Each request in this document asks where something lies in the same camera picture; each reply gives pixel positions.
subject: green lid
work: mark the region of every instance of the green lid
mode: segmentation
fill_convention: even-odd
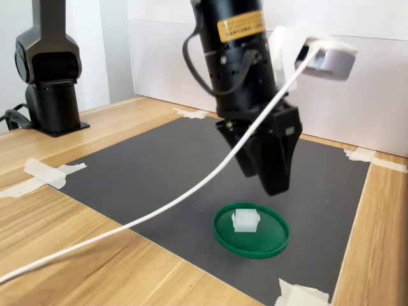
[[[235,233],[232,214],[236,209],[256,209],[261,217],[255,233]],[[289,241],[289,226],[272,209],[253,203],[233,203],[222,207],[214,217],[214,233],[219,243],[237,255],[269,258],[282,252]]]

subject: white cube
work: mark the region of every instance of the white cube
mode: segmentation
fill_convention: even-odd
[[[231,218],[236,233],[255,233],[261,220],[256,209],[236,209]]]

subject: white cable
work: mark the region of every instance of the white cable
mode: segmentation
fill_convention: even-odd
[[[50,261],[52,259],[55,259],[59,256],[65,255],[69,252],[72,252],[74,250],[77,250],[81,247],[85,247],[86,245],[89,245],[95,241],[101,240],[102,238],[108,237],[110,235],[116,234],[120,231],[126,230],[127,228],[131,228],[132,226],[135,226],[139,223],[142,223],[146,220],[149,220],[158,214],[168,210],[169,208],[173,207],[174,205],[180,203],[182,200],[184,200],[186,197],[192,195],[195,193],[197,190],[199,190],[201,187],[203,187],[206,183],[208,183],[213,177],[215,177],[227,164],[235,154],[242,148],[244,143],[248,140],[248,138],[252,135],[252,133],[255,131],[255,129],[262,123],[262,121],[265,119],[265,117],[270,113],[270,111],[275,107],[275,105],[283,98],[285,93],[288,91],[292,83],[299,77],[299,75],[303,72],[303,70],[306,68],[308,63],[314,58],[314,56],[319,52],[319,48],[315,48],[309,52],[309,55],[306,57],[306,59],[299,65],[298,69],[296,70],[295,74],[293,77],[282,87],[282,89],[273,97],[271,102],[265,107],[265,109],[261,112],[259,117],[254,121],[254,123],[251,124],[249,129],[245,132],[243,137],[241,137],[240,141],[233,147],[231,152],[225,157],[225,159],[221,162],[221,164],[218,165],[217,168],[215,168],[210,174],[208,174],[201,182],[199,182],[197,185],[195,185],[193,188],[188,190],[186,193],[182,194],[179,196],[177,199],[173,200],[169,204],[155,210],[154,212],[151,212],[149,215],[145,215],[142,218],[139,218],[137,220],[134,220],[133,222],[127,223],[119,228],[115,228],[111,231],[108,231],[104,234],[101,234],[99,236],[96,236],[92,239],[86,240],[84,242],[81,242],[80,244],[73,245],[72,247],[68,247],[65,250],[61,250],[59,252],[56,252],[54,254],[51,254],[47,257],[41,258],[37,261],[34,261],[33,263],[30,263],[26,266],[23,266],[15,271],[12,271],[10,273],[7,273],[6,275],[0,277],[0,284],[4,283],[5,281],[8,281],[9,279],[18,276],[19,274],[22,274],[36,266],[39,266],[43,263],[46,263],[47,261]]]

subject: gray work mat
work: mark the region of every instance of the gray work mat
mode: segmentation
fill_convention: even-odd
[[[61,191],[121,224],[131,222],[180,196],[224,159],[230,148],[216,122],[180,118],[73,161],[87,167],[68,175]],[[261,303],[273,305],[281,295],[279,278],[332,297],[368,166],[348,160],[342,149],[300,140],[289,191],[269,197],[233,160],[198,192],[132,229]],[[291,230],[285,251],[247,259],[218,243],[214,215],[239,201],[285,218]]]

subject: wooden table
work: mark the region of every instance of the wooden table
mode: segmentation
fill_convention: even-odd
[[[22,129],[0,134],[0,190],[31,177],[24,172],[30,157],[60,166],[181,117],[174,106],[140,97],[82,113],[81,119],[91,128],[60,138]],[[302,138],[356,148],[306,135]],[[375,156],[408,164],[402,157],[379,152]],[[407,190],[407,174],[370,165],[334,305],[408,305]],[[0,275],[117,226],[48,186],[21,198],[2,198]],[[130,230],[0,286],[0,305],[164,304],[258,302]]]

